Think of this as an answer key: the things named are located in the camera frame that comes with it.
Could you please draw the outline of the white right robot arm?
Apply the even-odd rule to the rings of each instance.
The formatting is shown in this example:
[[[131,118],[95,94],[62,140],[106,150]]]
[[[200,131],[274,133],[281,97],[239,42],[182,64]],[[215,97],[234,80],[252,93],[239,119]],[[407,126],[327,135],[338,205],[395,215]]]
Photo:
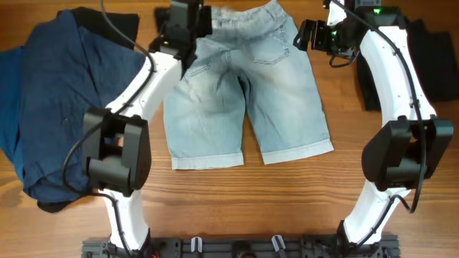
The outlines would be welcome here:
[[[347,65],[362,57],[382,112],[382,127],[362,152],[364,187],[337,236],[340,253],[356,254],[379,244],[398,204],[416,211],[423,184],[453,137],[453,124],[439,119],[425,97],[399,8],[375,1],[325,1],[323,6],[327,20],[304,21],[294,45],[342,58]]]

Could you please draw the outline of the light denim shorts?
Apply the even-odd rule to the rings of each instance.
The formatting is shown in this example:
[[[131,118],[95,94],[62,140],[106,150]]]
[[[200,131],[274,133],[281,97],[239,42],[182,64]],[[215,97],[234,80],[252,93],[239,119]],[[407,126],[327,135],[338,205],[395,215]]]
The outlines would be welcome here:
[[[333,145],[308,55],[277,1],[247,11],[212,10],[212,33],[164,99],[175,170],[241,166],[249,120],[264,164],[331,152]]]

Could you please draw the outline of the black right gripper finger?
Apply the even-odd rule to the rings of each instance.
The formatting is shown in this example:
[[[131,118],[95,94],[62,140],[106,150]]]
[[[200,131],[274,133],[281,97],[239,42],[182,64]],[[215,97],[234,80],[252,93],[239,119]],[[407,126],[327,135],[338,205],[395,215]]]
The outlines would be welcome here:
[[[297,34],[293,40],[293,46],[300,51],[307,51],[311,36],[309,34],[300,35]]]
[[[295,40],[309,40],[311,38],[311,32],[313,31],[313,21],[310,19],[304,20],[300,28],[298,29],[298,33],[295,36]]]

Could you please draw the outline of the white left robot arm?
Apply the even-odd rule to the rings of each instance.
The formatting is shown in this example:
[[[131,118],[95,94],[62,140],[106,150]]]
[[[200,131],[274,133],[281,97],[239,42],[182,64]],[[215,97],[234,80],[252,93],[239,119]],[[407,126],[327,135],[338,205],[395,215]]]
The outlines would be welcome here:
[[[146,61],[124,91],[103,109],[85,113],[82,171],[91,195],[105,198],[111,235],[84,242],[83,257],[151,257],[141,188],[151,168],[148,124],[165,95],[196,59],[196,40],[212,33],[203,1],[172,1],[154,12],[158,36],[140,51]]]

